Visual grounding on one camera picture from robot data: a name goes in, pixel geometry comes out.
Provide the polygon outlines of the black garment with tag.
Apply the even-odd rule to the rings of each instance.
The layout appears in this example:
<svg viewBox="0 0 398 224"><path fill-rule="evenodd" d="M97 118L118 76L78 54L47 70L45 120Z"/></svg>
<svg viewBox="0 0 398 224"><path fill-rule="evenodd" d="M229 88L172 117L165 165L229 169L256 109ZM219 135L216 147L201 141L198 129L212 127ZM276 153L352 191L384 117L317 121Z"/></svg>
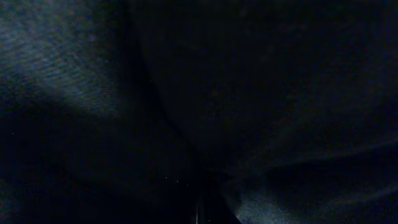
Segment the black garment with tag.
<svg viewBox="0 0 398 224"><path fill-rule="evenodd" d="M396 223L396 1L2 1L2 223Z"/></svg>

